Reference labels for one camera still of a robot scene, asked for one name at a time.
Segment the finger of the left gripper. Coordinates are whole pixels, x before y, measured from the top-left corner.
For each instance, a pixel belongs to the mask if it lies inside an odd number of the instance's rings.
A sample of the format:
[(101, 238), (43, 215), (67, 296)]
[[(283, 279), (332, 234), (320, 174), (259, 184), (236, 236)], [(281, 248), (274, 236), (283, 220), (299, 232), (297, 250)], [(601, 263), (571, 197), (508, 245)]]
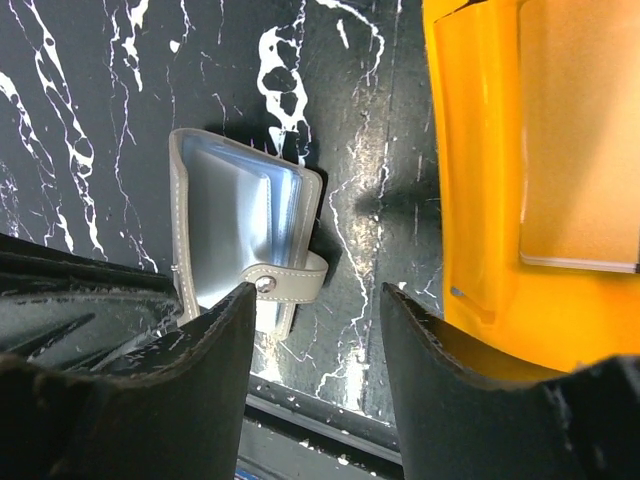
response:
[(1, 237), (1, 351), (61, 370), (91, 368), (171, 331), (183, 313), (160, 274)]

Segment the stack of credit cards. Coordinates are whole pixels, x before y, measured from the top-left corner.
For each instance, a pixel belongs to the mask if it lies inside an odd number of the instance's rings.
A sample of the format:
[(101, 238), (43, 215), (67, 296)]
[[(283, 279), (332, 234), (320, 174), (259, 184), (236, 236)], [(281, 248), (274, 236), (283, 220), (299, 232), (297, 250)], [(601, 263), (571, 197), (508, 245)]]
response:
[(526, 1), (517, 12), (521, 259), (639, 269), (639, 5)]

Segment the small yellow card bin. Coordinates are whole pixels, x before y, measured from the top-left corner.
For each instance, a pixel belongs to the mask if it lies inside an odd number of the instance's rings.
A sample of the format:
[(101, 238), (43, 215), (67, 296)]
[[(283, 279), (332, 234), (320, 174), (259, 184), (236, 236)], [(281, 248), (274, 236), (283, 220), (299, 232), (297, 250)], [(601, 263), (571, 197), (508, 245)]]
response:
[(499, 351), (568, 372), (639, 351), (635, 273), (533, 265), (523, 199), (519, 6), (427, 1), (446, 320)]

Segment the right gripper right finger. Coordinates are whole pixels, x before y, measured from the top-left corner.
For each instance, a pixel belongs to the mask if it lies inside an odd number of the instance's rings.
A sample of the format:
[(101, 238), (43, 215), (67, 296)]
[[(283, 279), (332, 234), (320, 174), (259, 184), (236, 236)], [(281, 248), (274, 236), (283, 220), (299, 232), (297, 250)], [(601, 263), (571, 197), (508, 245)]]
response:
[(505, 354), (384, 284), (380, 318), (408, 479), (635, 479), (639, 360), (570, 373)]

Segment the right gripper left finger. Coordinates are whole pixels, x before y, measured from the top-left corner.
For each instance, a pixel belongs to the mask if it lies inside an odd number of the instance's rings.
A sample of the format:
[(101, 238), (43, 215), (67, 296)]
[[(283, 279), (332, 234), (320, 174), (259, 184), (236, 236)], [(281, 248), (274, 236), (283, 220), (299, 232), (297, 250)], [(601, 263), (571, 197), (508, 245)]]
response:
[(5, 479), (230, 479), (251, 364), (256, 292), (92, 374), (1, 358)]

